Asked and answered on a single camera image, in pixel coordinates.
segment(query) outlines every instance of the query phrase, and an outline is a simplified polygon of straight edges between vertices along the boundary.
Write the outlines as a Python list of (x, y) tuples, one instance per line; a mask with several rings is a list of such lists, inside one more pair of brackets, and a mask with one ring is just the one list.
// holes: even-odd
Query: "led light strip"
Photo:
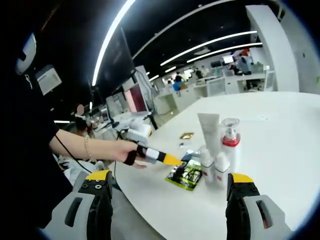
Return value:
[(125, 2), (125, 4), (122, 6), (122, 8), (120, 9), (120, 11), (118, 12), (118, 14), (116, 15), (115, 19), (113, 20), (106, 36), (105, 39), (102, 43), (100, 52), (99, 52), (99, 56), (98, 59), (96, 60), (96, 64), (95, 64), (95, 69), (94, 69), (94, 73), (93, 73), (93, 79), (92, 79), (92, 86), (95, 86), (97, 83), (97, 79), (98, 79), (98, 73), (100, 70), (100, 66), (102, 63), (102, 60), (104, 58), (106, 49), (110, 43), (110, 40), (113, 36), (113, 34), (115, 33), (121, 19), (124, 17), (124, 15), (126, 14), (126, 12), (129, 10), (129, 8), (131, 7), (131, 5), (135, 2), (136, 0), (127, 0)]
[(70, 121), (60, 121), (60, 120), (55, 120), (54, 121), (56, 124), (69, 124)]
[(213, 39), (211, 41), (204, 42), (204, 43), (202, 43), (202, 44), (200, 44), (198, 46), (194, 46), (194, 47), (192, 47), (192, 48), (190, 48), (190, 49), (188, 49), (186, 51), (183, 51), (183, 52), (173, 56), (172, 58), (170, 58), (170, 59), (164, 61), (163, 63), (161, 63), (160, 66), (166, 65), (167, 63), (171, 62), (172, 60), (175, 60), (175, 59), (177, 59), (177, 58), (179, 58), (179, 57), (181, 57), (181, 56), (183, 56), (183, 55), (185, 55), (187, 53), (190, 53), (190, 52), (192, 52), (192, 51), (194, 51), (194, 50), (196, 50), (198, 48), (201, 48), (203, 46), (206, 46), (208, 44), (212, 44), (212, 43), (224, 40), (224, 39), (229, 39), (229, 38), (233, 38), (233, 37), (237, 37), (237, 36), (242, 36), (242, 35), (247, 35), (247, 34), (256, 34), (256, 33), (257, 33), (257, 31), (244, 31), (244, 32), (239, 32), (239, 33), (235, 33), (235, 34), (231, 34), (231, 35), (228, 35), (228, 36), (219, 37), (219, 38)]
[(154, 77), (152, 77), (152, 78), (149, 79), (149, 82), (151, 82), (152, 80), (155, 80), (155, 79), (158, 78), (158, 77), (159, 77), (159, 75), (155, 75)]
[(207, 56), (210, 56), (210, 55), (213, 55), (213, 54), (217, 54), (217, 53), (221, 53), (221, 52), (224, 52), (224, 51), (228, 51), (228, 50), (231, 50), (231, 49), (244, 48), (244, 47), (250, 47), (250, 46), (258, 46), (258, 45), (262, 45), (262, 42), (248, 43), (248, 44), (243, 44), (243, 45), (238, 45), (238, 46), (227, 47), (227, 48), (224, 48), (224, 49), (220, 49), (220, 50), (217, 50), (217, 51), (213, 51), (213, 52), (209, 52), (209, 53), (203, 54), (201, 56), (197, 56), (197, 57), (192, 58), (192, 59), (190, 59), (190, 60), (188, 60), (186, 62), (190, 63), (190, 62), (193, 62), (195, 60), (202, 59), (202, 58), (205, 58)]
[(177, 20), (175, 20), (174, 22), (170, 23), (168, 26), (166, 26), (164, 29), (162, 29), (161, 31), (159, 31), (157, 33), (157, 35), (155, 35), (153, 38), (151, 38), (148, 42), (146, 42), (145, 45), (143, 45), (139, 51), (133, 56), (133, 59), (135, 59), (150, 43), (152, 43), (156, 38), (160, 37), (160, 35), (162, 35), (165, 31), (167, 31), (168, 29), (172, 28), (174, 25), (180, 23), (181, 21), (183, 21), (184, 19), (192, 16), (193, 14), (199, 13), (200, 11), (207, 9), (207, 8), (211, 8), (213, 6), (217, 6), (219, 4), (224, 4), (224, 3), (228, 3), (228, 2), (232, 2), (232, 1), (236, 1), (236, 0), (217, 0), (214, 1), (212, 3), (209, 3), (207, 5), (203, 5), (197, 9), (194, 9), (191, 12), (188, 12), (187, 14), (183, 15), (182, 17), (178, 18)]
[(165, 70), (165, 72), (166, 72), (166, 73), (168, 73), (168, 72), (170, 72), (170, 71), (172, 71), (172, 70), (174, 70), (174, 69), (176, 69), (176, 68), (177, 68), (176, 66), (173, 66), (173, 67), (171, 67), (171, 68), (169, 68), (169, 69)]

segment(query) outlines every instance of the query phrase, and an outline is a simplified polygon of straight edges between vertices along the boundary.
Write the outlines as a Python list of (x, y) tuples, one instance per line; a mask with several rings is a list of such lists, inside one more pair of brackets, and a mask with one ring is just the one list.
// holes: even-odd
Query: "bracelet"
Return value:
[(87, 136), (84, 138), (84, 145), (85, 145), (86, 152), (88, 153), (88, 155), (90, 157), (89, 160), (95, 162), (96, 160), (92, 157), (92, 154), (91, 154), (89, 147), (88, 147), (88, 137)]

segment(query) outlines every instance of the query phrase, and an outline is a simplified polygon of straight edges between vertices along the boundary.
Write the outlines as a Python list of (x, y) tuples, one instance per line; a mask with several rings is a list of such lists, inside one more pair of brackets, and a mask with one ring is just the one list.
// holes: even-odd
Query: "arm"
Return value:
[[(86, 149), (84, 137), (75, 135), (62, 129), (59, 129), (56, 135), (75, 158), (90, 158)], [(137, 150), (137, 144), (123, 140), (108, 141), (88, 138), (87, 143), (88, 150), (94, 159), (114, 160), (122, 163), (126, 160), (129, 152)], [(51, 139), (49, 146), (54, 153), (63, 156), (69, 156), (68, 152), (60, 144), (56, 136)], [(143, 161), (143, 159), (140, 157), (137, 157), (137, 160)], [(146, 167), (137, 163), (134, 163), (133, 166), (139, 169)]]

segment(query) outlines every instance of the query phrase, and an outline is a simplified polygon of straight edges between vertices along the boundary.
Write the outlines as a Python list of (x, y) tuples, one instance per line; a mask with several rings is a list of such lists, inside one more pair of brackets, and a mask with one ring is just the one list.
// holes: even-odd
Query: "ceiling light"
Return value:
[(54, 121), (56, 124), (69, 124), (70, 121), (60, 121), (60, 120), (55, 120)]
[(176, 69), (176, 68), (177, 68), (176, 66), (173, 66), (173, 67), (171, 67), (171, 68), (169, 68), (169, 69), (165, 70), (165, 72), (166, 72), (166, 73), (168, 73), (168, 72), (170, 72), (170, 71), (172, 71), (173, 69)]
[(231, 34), (231, 35), (228, 35), (228, 36), (219, 37), (219, 38), (213, 39), (211, 41), (204, 42), (204, 43), (202, 43), (202, 44), (200, 44), (198, 46), (194, 46), (194, 47), (192, 47), (192, 48), (190, 48), (190, 49), (188, 49), (186, 51), (183, 51), (183, 52), (179, 53), (178, 55), (173, 56), (172, 58), (170, 58), (170, 59), (164, 61), (163, 63), (161, 63), (160, 66), (166, 65), (167, 63), (171, 62), (172, 60), (175, 60), (175, 59), (177, 59), (177, 58), (179, 58), (179, 57), (181, 57), (181, 56), (183, 56), (183, 55), (185, 55), (187, 53), (190, 53), (193, 50), (196, 50), (196, 49), (201, 48), (203, 46), (206, 46), (208, 44), (212, 44), (212, 43), (215, 43), (215, 42), (218, 42), (218, 41), (221, 41), (221, 40), (224, 40), (224, 39), (228, 39), (228, 38), (233, 38), (233, 37), (242, 36), (242, 35), (246, 35), (246, 34), (256, 34), (256, 33), (257, 33), (257, 31), (244, 31), (244, 32), (239, 32), (239, 33), (235, 33), (235, 34)]
[(193, 62), (195, 60), (202, 59), (202, 58), (205, 58), (207, 56), (210, 56), (210, 55), (213, 55), (213, 54), (217, 54), (217, 53), (221, 53), (221, 52), (224, 52), (224, 51), (228, 51), (228, 50), (231, 50), (231, 49), (244, 48), (244, 47), (250, 47), (250, 46), (257, 46), (257, 45), (262, 45), (262, 42), (248, 43), (248, 44), (243, 44), (243, 45), (238, 45), (238, 46), (227, 47), (227, 48), (224, 48), (224, 49), (220, 49), (218, 51), (213, 51), (213, 52), (209, 52), (207, 54), (201, 55), (201, 56), (197, 56), (197, 57), (192, 58), (192, 59), (190, 59), (190, 60), (188, 60), (186, 62), (190, 63), (190, 62)]
[(155, 80), (155, 79), (158, 78), (158, 77), (159, 77), (159, 75), (155, 75), (154, 77), (152, 77), (152, 78), (149, 79), (149, 82), (151, 82), (152, 80)]
[(94, 73), (93, 73), (93, 79), (92, 79), (92, 86), (95, 86), (97, 83), (97, 79), (98, 79), (98, 73), (100, 70), (100, 66), (103, 60), (103, 57), (105, 55), (106, 49), (110, 43), (110, 40), (113, 36), (113, 34), (115, 33), (121, 19), (124, 17), (124, 15), (126, 14), (126, 12), (129, 10), (129, 8), (131, 7), (131, 5), (135, 2), (136, 0), (127, 0), (125, 2), (125, 4), (122, 6), (122, 8), (120, 9), (120, 11), (118, 12), (118, 14), (116, 15), (115, 19), (113, 20), (106, 36), (105, 39), (102, 43), (100, 52), (99, 52), (99, 56), (98, 59), (96, 60), (96, 64), (95, 64), (95, 69), (94, 69)]

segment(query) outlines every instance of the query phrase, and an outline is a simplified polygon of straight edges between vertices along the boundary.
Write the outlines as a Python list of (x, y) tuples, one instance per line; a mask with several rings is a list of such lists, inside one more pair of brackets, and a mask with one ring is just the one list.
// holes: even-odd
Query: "blue shirt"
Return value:
[(176, 83), (173, 84), (173, 89), (178, 92), (180, 89), (179, 89), (179, 85), (182, 84), (183, 81), (178, 81)]

